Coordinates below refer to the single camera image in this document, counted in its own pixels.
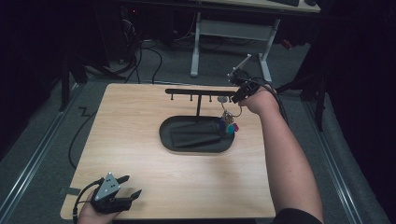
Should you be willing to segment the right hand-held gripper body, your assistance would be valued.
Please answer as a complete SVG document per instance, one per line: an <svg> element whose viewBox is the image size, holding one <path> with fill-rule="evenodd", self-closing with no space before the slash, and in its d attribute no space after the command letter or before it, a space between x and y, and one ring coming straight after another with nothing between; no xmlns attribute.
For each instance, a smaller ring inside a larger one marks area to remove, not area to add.
<svg viewBox="0 0 396 224"><path fill-rule="evenodd" d="M246 65L251 55L248 54L247 57L235 66L232 71L227 75L229 82L238 87L236 95L252 95L258 88L259 84L253 81L243 67Z"/></svg>

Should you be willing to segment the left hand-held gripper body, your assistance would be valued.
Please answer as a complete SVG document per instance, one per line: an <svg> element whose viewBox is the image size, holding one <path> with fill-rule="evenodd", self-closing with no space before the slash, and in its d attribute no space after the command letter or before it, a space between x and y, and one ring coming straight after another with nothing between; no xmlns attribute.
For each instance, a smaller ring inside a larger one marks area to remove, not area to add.
<svg viewBox="0 0 396 224"><path fill-rule="evenodd" d="M91 205L97 213L111 214L130 209L132 205L130 198L116 197L120 191L120 185L112 173L106 175L104 181L93 192L91 198Z"/></svg>

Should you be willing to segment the key bunch with coloured tags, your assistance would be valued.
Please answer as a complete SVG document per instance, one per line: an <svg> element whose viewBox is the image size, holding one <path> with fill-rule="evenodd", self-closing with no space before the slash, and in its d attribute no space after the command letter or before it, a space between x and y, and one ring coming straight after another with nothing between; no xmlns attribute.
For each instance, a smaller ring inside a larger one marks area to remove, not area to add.
<svg viewBox="0 0 396 224"><path fill-rule="evenodd" d="M219 127L226 134L235 134L239 131L239 126L235 122L235 119L242 115L242 107L239 107L239 113L234 115L231 111L227 110L224 104L221 104L223 112L219 119Z"/></svg>

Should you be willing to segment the black wallet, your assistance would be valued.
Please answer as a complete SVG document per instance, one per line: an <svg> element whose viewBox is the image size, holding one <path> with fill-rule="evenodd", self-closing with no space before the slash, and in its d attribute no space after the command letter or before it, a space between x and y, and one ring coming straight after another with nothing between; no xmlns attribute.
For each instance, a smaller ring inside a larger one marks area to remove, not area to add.
<svg viewBox="0 0 396 224"><path fill-rule="evenodd" d="M172 128L170 133L174 147L192 147L222 138L219 126L214 121L179 126Z"/></svg>

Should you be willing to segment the black key rack with tray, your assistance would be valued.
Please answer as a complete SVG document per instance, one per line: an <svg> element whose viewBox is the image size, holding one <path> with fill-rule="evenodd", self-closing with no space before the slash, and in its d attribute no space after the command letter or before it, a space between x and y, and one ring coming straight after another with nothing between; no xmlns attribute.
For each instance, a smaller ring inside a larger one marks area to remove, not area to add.
<svg viewBox="0 0 396 224"><path fill-rule="evenodd" d="M166 89L165 92L171 99L175 95L188 95L191 101L196 97L197 105L194 116L172 116L161 124L159 136L164 147L179 153L221 153L231 147L237 127L224 104L231 102L234 91ZM204 96L210 103L213 97L218 98L223 109L220 117L201 115Z"/></svg>

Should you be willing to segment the person's right hand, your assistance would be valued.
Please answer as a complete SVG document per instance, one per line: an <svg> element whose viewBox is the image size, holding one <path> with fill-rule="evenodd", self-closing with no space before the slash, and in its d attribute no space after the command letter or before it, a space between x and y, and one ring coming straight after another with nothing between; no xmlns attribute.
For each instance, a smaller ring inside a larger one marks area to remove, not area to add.
<svg viewBox="0 0 396 224"><path fill-rule="evenodd" d="M245 106L250 112L259 116L279 113L279 106L276 98L263 87L260 87L253 95L240 101L238 104L240 106Z"/></svg>

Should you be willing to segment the person's left hand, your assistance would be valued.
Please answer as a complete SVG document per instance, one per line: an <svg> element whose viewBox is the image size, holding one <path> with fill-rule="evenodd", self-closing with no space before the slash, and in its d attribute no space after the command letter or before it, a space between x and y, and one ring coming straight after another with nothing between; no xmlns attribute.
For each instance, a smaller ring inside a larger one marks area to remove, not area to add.
<svg viewBox="0 0 396 224"><path fill-rule="evenodd" d="M90 201L92 197L92 192L87 197L87 200ZM87 202L82 206L79 215L78 215L78 224L111 224L111 222L120 214L111 213L111 214L101 214L97 213L92 205Z"/></svg>

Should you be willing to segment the black metal stand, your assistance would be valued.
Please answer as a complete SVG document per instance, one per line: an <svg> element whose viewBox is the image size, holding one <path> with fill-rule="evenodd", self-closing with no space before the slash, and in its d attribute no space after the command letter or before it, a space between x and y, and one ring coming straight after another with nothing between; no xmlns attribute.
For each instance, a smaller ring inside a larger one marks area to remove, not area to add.
<svg viewBox="0 0 396 224"><path fill-rule="evenodd" d="M88 82L88 75L86 72L86 66L92 67L105 77L113 79L123 80L123 77L119 76L115 72L104 68L99 63L95 63L86 57L83 57L75 52L71 51L64 55L62 61L62 74L61 74L61 107L60 110L64 112L66 107L71 102L71 89L70 89L70 77L72 76L77 84L85 85Z"/></svg>
<svg viewBox="0 0 396 224"><path fill-rule="evenodd" d="M295 78L292 82L276 88L278 93L288 90L301 90L300 99L303 102L316 102L314 122L320 132L323 131L322 121L325 110L326 81L325 73L315 73L306 77Z"/></svg>

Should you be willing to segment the black keyboard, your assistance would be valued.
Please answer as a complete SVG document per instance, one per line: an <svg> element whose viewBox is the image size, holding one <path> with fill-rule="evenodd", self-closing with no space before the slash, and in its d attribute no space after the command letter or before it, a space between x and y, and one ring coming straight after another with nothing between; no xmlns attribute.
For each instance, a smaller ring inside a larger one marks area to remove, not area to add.
<svg viewBox="0 0 396 224"><path fill-rule="evenodd" d="M300 3L299 0L268 0L268 1L279 3L286 6L291 6L291 7L298 7Z"/></svg>

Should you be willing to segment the dark computer tower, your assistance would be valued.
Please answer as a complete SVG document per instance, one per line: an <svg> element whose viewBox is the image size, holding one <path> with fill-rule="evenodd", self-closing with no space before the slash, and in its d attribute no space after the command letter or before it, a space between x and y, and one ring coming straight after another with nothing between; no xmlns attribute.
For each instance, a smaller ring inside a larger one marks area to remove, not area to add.
<svg viewBox="0 0 396 224"><path fill-rule="evenodd" d="M104 36L110 61L125 63L133 60L140 43L140 32L129 7L105 6Z"/></svg>

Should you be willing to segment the person's dark sleeve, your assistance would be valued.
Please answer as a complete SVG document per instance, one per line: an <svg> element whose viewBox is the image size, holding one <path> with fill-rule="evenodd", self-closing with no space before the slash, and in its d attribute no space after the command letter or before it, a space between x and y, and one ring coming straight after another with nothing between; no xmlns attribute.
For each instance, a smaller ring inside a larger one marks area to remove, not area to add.
<svg viewBox="0 0 396 224"><path fill-rule="evenodd" d="M271 224L322 224L322 222L303 210L286 208L276 214Z"/></svg>

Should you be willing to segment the grey metal frame desk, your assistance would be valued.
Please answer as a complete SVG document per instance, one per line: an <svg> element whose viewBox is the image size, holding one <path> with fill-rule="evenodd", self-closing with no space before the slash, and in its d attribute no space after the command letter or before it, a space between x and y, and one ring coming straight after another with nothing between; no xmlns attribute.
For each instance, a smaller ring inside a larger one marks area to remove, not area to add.
<svg viewBox="0 0 396 224"><path fill-rule="evenodd" d="M319 13L321 8L316 2L311 3L310 0L299 0L298 7L291 7L268 0L197 0L196 6L226 6L236 7L237 9L258 9L275 13L302 13L310 15L311 13ZM262 77L271 82L272 77L269 71L267 57L273 45L278 26L281 22L279 16L273 19L270 24L260 25L247 21L226 21L221 19L203 19L201 13L196 14L194 48L191 58L191 76L197 77L199 74L200 62L200 38L202 35L230 37L245 40L264 41L266 46L261 53L258 54L259 63L262 70Z"/></svg>

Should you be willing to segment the metal floor rail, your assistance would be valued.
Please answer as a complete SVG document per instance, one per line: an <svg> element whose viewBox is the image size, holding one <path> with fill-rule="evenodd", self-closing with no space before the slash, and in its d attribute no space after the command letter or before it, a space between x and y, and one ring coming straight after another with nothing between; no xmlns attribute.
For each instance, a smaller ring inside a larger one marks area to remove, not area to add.
<svg viewBox="0 0 396 224"><path fill-rule="evenodd" d="M311 125L313 126L316 136L320 142L321 151L325 160L325 164L328 168L330 177L332 179L333 185L337 192L338 198L344 208L346 213L346 217L349 221L349 224L362 224L361 215L356 207L356 204L353 200L349 187L347 186L346 181L344 180L340 169L334 159L332 154L330 145L325 137L325 134L318 128L318 125L315 121L315 112L314 108L310 103L302 102L305 113L307 114Z"/></svg>
<svg viewBox="0 0 396 224"><path fill-rule="evenodd" d="M4 181L0 186L0 222L6 223L14 213L84 87L73 84L65 106L62 106L62 89L56 87L0 162L0 177Z"/></svg>

